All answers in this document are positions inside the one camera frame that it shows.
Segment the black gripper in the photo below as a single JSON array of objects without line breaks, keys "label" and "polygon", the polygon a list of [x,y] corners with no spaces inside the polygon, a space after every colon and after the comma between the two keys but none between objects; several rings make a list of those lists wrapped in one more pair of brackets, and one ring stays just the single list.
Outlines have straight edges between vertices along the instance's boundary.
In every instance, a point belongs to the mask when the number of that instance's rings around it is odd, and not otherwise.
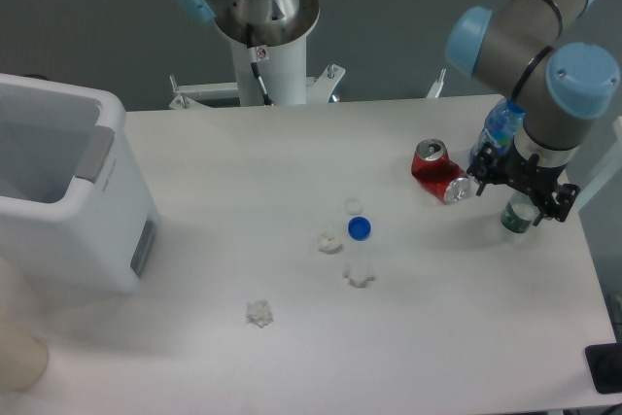
[{"label": "black gripper", "polygon": [[488,185],[505,185],[527,195],[538,210],[532,226],[538,226],[543,220],[563,223],[580,193],[578,185],[559,183],[565,169],[565,164],[546,167],[537,154],[524,158],[514,144],[501,156],[490,143],[485,143],[466,172],[477,183],[477,196]]}]

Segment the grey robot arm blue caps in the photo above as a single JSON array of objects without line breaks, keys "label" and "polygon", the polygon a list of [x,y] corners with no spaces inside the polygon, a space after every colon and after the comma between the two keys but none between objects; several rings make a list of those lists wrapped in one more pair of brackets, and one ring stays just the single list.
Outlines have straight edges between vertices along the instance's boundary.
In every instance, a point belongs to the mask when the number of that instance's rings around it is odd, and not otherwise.
[{"label": "grey robot arm blue caps", "polygon": [[486,143],[467,169],[478,187],[526,195],[536,219],[564,222],[576,185],[558,179],[621,84],[615,58],[581,42],[554,48],[595,0],[509,0],[501,10],[467,10],[445,47],[447,60],[524,110],[506,152]]}]

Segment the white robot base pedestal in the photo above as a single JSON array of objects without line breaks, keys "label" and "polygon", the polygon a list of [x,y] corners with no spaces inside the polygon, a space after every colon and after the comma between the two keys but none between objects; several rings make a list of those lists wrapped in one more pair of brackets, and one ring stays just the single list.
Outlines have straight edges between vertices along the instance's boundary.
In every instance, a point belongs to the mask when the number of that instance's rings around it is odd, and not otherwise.
[{"label": "white robot base pedestal", "polygon": [[175,0],[201,24],[214,23],[228,41],[234,84],[174,86],[177,106],[235,96],[243,107],[327,104],[345,76],[330,64],[307,74],[307,38],[320,17],[319,0]]}]

